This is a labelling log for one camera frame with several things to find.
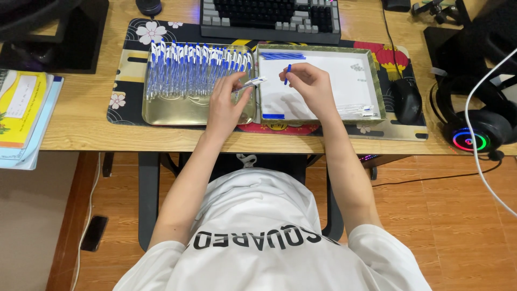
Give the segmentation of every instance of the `white flower print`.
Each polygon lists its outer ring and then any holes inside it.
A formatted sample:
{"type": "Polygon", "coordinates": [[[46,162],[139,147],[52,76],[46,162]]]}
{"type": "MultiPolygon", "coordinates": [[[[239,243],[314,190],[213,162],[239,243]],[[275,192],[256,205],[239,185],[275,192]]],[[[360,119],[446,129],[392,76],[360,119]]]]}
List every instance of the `white flower print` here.
{"type": "Polygon", "coordinates": [[[368,133],[370,132],[370,127],[369,127],[369,126],[367,126],[367,125],[358,124],[358,125],[357,125],[357,129],[360,129],[362,134],[365,134],[365,133],[367,133],[367,132],[368,132],[368,133]]]}
{"type": "Polygon", "coordinates": [[[139,41],[145,45],[151,43],[151,40],[159,42],[162,39],[162,34],[166,34],[167,30],[165,26],[158,26],[156,22],[149,21],[145,26],[139,26],[136,29],[136,34],[140,35],[139,41]]]}
{"type": "Polygon", "coordinates": [[[124,106],[126,104],[126,102],[124,101],[125,98],[126,97],[123,94],[120,94],[120,95],[113,94],[113,95],[111,95],[111,100],[110,100],[111,108],[118,109],[119,107],[124,106]]]}
{"type": "Polygon", "coordinates": [[[169,26],[172,26],[172,28],[178,28],[183,25],[183,22],[172,22],[169,21],[169,26]]]}

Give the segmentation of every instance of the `person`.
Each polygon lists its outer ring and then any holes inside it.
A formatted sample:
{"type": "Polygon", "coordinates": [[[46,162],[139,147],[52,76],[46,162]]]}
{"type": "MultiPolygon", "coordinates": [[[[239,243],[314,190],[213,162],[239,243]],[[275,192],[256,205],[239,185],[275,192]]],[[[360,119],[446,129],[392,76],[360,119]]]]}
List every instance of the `person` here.
{"type": "Polygon", "coordinates": [[[381,224],[369,177],[336,109],[329,74],[293,64],[288,79],[323,128],[348,246],[321,233],[312,193],[288,174],[245,168],[209,182],[252,89],[219,79],[206,131],[161,207],[149,248],[114,290],[431,290],[414,255],[381,224]]]}

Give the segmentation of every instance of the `wooden desk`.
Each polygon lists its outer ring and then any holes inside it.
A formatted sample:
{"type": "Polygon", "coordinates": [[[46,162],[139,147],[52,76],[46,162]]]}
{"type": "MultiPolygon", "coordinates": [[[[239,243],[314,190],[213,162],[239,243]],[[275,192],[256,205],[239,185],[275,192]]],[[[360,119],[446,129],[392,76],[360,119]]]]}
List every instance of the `wooden desk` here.
{"type": "MultiPolygon", "coordinates": [[[[475,16],[484,3],[481,0],[465,2],[471,16],[475,16]]],[[[157,19],[199,22],[199,0],[163,0],[162,4],[163,12],[157,19]]],[[[389,43],[379,0],[340,0],[339,6],[343,39],[389,43]]],[[[106,120],[126,29],[129,21],[138,17],[143,16],[134,0],[110,0],[97,73],[65,75],[65,84],[45,134],[42,150],[178,152],[194,149],[202,133],[200,130],[113,125],[106,120]]],[[[353,139],[355,151],[358,154],[454,154],[455,151],[441,137],[437,119],[428,104],[429,89],[435,80],[429,73],[431,61],[423,37],[427,25],[414,22],[409,13],[386,12],[386,17],[394,44],[407,48],[412,59],[424,99],[429,139],[426,142],[353,139]]],[[[319,137],[233,133],[222,150],[323,153],[324,145],[319,137]]],[[[507,155],[517,155],[515,145],[504,146],[502,150],[507,155]]]]}

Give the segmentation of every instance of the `hand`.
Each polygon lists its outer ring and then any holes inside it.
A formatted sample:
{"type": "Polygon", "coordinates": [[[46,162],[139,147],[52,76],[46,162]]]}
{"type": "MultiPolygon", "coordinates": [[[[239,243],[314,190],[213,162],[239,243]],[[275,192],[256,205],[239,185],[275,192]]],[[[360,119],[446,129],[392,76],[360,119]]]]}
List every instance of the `hand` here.
{"type": "Polygon", "coordinates": [[[291,65],[291,71],[284,69],[278,76],[284,81],[287,77],[289,87],[298,91],[309,109],[316,117],[324,122],[339,116],[332,94],[330,77],[326,71],[316,68],[309,63],[291,65]]]}
{"type": "Polygon", "coordinates": [[[250,99],[253,88],[247,88],[237,104],[234,104],[231,100],[232,90],[242,87],[239,78],[245,75],[245,72],[237,72],[218,79],[214,85],[212,96],[210,96],[205,134],[210,139],[220,141],[221,144],[226,141],[237,126],[242,111],[250,99]]]}

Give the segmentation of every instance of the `baseboard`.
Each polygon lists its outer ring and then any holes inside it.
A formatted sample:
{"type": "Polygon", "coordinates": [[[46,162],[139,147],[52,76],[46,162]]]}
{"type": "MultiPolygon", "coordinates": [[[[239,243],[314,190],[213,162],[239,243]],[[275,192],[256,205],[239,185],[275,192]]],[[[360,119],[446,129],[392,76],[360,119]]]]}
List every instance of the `baseboard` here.
{"type": "Polygon", "coordinates": [[[97,152],[79,154],[46,291],[70,291],[72,286],[77,249],[88,212],[97,161],[97,152]]]}

